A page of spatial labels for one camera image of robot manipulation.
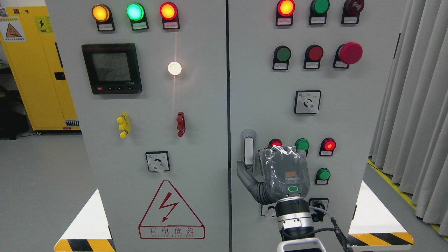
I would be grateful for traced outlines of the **grey robotic right hand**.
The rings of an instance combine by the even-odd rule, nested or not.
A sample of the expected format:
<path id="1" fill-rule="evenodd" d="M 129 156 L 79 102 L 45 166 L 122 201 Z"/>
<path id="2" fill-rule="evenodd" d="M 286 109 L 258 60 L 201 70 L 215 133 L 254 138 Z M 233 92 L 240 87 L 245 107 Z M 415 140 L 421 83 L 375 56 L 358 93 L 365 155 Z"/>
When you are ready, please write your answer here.
<path id="1" fill-rule="evenodd" d="M 310 180 L 306 151 L 295 146 L 273 146 L 259 150 L 264 182 L 257 181 L 237 161 L 237 175 L 253 198 L 262 205 L 273 204 L 283 198 L 309 193 Z"/>

